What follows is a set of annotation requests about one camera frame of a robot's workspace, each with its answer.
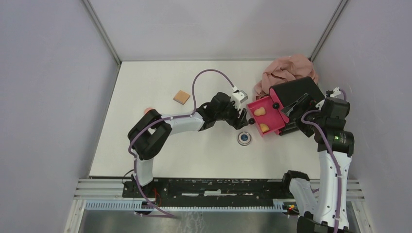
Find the orange teardrop sponge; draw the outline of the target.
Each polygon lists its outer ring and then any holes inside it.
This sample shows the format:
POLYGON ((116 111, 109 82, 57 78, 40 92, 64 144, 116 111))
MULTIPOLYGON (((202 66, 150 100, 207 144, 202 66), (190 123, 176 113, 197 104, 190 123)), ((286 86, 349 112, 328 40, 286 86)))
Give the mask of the orange teardrop sponge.
POLYGON ((266 109, 264 107, 260 107, 254 110, 253 112, 254 116, 264 116, 266 114, 266 109))
POLYGON ((263 134, 265 134, 265 133, 267 133, 267 132, 269 132, 270 131, 270 128, 269 128, 269 126, 268 125, 266 125, 266 124, 259 124, 259 127, 260 127, 260 130, 261 130, 261 132, 263 133, 263 134))

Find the pink drawer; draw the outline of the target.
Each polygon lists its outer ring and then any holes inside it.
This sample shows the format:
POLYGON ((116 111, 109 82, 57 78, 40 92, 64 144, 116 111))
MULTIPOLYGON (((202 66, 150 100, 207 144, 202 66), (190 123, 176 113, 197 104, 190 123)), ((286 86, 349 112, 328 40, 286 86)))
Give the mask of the pink drawer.
POLYGON ((285 129, 281 128, 281 129, 275 130, 275 134, 282 136, 284 134, 284 131, 285 131, 285 129))
POLYGON ((280 98, 278 97, 276 91, 273 88, 270 88, 269 94, 270 94, 270 97, 271 97, 272 101, 274 102, 273 103, 273 108, 276 109, 279 112, 279 114, 280 114, 281 118, 283 119, 283 121, 285 122, 285 124, 288 124, 290 120, 286 115, 284 115, 281 112, 281 110, 284 107, 283 107, 283 104, 282 104, 280 98))
POLYGON ((259 100, 256 100, 254 102, 251 102, 247 104, 247 109, 251 115, 251 117, 254 119, 256 128, 260 134, 261 137, 264 137, 267 134, 270 133, 275 133, 275 130, 285 128, 286 124, 281 118, 279 112, 273 108, 273 101, 271 97, 266 96, 264 98, 261 98, 259 100), (253 112, 255 109, 264 107, 266 109, 266 114, 264 116, 254 116, 253 112), (263 134, 260 130, 259 124, 266 124, 269 126, 270 131, 263 134))

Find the pink top drawer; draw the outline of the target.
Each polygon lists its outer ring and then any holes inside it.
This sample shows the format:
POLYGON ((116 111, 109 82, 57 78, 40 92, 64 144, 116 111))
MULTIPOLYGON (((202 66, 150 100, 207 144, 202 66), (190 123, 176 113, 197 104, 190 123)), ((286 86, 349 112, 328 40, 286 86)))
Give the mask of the pink top drawer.
POLYGON ((272 101, 274 102, 273 103, 273 108, 276 109, 279 112, 279 114, 280 114, 281 118, 283 119, 283 121, 285 122, 285 124, 288 124, 290 120, 286 115, 284 115, 281 112, 281 110, 284 107, 283 107, 283 104, 282 104, 280 98, 278 97, 276 91, 273 88, 270 88, 269 94, 270 94, 270 97, 271 97, 272 101))

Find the black drawer organizer case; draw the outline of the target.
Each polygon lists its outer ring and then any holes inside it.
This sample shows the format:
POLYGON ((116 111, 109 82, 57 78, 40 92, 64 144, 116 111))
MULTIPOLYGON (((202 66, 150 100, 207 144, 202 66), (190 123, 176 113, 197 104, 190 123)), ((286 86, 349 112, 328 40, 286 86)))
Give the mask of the black drawer organizer case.
MULTIPOLYGON (((315 102, 320 102, 325 98, 321 90, 311 77, 303 77, 286 83, 273 85, 273 88, 280 98, 283 107, 287 107, 297 101, 304 94, 311 96, 315 102)), ((297 130, 294 121, 290 120, 285 126, 284 134, 291 133, 297 130)))

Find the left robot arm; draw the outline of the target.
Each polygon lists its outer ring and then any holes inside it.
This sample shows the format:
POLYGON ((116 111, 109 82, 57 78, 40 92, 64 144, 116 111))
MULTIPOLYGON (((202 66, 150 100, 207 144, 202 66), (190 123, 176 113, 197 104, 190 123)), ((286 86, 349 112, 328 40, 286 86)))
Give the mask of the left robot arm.
POLYGON ((247 99, 244 91, 235 91, 232 96, 218 92, 210 102, 195 108, 192 113, 161 115, 155 109, 149 110, 127 135, 128 151, 134 157, 134 191, 143 198, 151 195, 154 157, 169 136, 204 131, 217 121, 225 121, 236 130, 247 126, 247 110, 242 107, 247 99))

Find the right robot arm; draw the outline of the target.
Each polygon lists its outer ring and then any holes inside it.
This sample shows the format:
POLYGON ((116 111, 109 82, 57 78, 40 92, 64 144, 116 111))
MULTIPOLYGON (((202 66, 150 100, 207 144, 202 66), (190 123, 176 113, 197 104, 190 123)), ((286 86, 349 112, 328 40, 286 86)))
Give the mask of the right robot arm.
POLYGON ((282 113, 318 144, 320 186, 311 188, 307 174, 289 170, 284 174, 281 193, 294 198, 299 218, 298 233, 348 233, 346 197, 348 170, 354 153, 354 135, 344 129, 350 103, 325 97, 316 102, 305 93, 282 113))

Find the square tan makeup sponge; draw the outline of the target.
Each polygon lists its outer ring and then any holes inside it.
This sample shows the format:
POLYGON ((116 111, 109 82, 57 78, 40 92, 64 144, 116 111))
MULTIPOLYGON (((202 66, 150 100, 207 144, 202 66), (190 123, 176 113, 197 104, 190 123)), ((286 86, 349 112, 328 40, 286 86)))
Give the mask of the square tan makeup sponge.
POLYGON ((179 90, 173 97, 173 100, 181 105, 184 105, 189 99, 190 94, 182 90, 179 90))

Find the round clear powder jar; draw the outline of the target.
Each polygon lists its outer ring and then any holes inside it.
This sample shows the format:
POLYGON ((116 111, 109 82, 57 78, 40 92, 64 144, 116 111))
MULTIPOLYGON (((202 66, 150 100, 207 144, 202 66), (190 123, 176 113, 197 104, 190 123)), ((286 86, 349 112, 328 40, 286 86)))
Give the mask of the round clear powder jar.
POLYGON ((252 141, 252 137, 248 132, 240 132, 237 136, 237 142, 242 146, 248 146, 252 141))

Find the pink bottom drawer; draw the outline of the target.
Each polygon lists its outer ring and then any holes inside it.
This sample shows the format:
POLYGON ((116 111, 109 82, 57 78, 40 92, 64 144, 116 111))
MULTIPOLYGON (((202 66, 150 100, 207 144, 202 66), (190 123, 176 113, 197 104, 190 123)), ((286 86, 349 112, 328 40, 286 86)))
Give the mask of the pink bottom drawer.
POLYGON ((282 136, 284 134, 284 131, 285 131, 285 129, 281 128, 281 129, 275 130, 275 134, 282 136))

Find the pink crumpled cloth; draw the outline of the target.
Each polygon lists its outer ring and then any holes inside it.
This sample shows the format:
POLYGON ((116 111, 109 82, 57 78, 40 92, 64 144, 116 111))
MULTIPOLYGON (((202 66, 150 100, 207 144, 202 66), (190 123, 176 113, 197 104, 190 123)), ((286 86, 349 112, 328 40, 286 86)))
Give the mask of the pink crumpled cloth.
POLYGON ((311 77, 318 83, 319 76, 313 63, 302 54, 285 56, 274 60, 263 71, 261 80, 255 85, 254 100, 259 100, 269 95, 269 89, 273 85, 287 83, 304 77, 311 77))

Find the round pink powder puff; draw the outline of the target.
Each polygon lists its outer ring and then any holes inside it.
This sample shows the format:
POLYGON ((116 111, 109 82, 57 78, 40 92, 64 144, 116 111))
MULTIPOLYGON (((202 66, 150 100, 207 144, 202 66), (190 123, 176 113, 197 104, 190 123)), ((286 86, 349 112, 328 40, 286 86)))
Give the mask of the round pink powder puff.
POLYGON ((151 108, 151 107, 146 108, 146 109, 144 110, 144 114, 147 114, 150 110, 153 110, 153 108, 151 108))

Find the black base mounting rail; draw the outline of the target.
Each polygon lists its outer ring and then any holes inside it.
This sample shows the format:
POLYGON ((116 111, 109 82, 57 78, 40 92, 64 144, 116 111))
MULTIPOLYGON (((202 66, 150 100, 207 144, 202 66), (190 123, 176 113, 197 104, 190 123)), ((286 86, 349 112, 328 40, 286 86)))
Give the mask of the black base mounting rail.
POLYGON ((142 187, 159 207, 270 207, 292 199, 281 180, 156 178, 142 187))

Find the aluminium frame rail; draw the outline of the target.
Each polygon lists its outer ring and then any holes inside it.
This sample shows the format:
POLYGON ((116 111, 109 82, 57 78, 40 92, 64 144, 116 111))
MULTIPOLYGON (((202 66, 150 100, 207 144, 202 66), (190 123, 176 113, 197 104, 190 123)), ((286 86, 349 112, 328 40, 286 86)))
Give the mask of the aluminium frame rail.
POLYGON ((281 180, 80 179, 66 233, 294 233, 300 210, 281 180))

